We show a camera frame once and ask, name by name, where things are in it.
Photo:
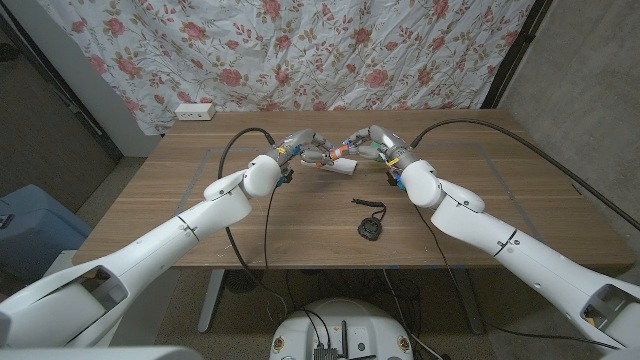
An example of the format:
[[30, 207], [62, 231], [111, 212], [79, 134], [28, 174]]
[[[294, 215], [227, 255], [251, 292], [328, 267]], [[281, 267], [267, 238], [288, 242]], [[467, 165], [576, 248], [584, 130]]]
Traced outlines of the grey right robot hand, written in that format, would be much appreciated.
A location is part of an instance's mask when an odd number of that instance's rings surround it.
[[402, 138], [378, 125], [356, 131], [343, 144], [347, 146], [350, 155], [360, 155], [368, 160], [383, 160], [388, 166], [400, 169], [419, 160]]

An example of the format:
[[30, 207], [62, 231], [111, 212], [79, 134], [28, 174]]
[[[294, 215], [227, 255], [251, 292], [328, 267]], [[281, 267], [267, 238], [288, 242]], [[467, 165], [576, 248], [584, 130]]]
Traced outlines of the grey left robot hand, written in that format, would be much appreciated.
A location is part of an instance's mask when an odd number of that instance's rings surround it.
[[333, 149], [334, 146], [324, 136], [307, 128], [285, 137], [266, 155], [274, 159], [279, 166], [285, 165], [296, 156], [307, 163], [333, 165], [334, 160], [331, 158]]

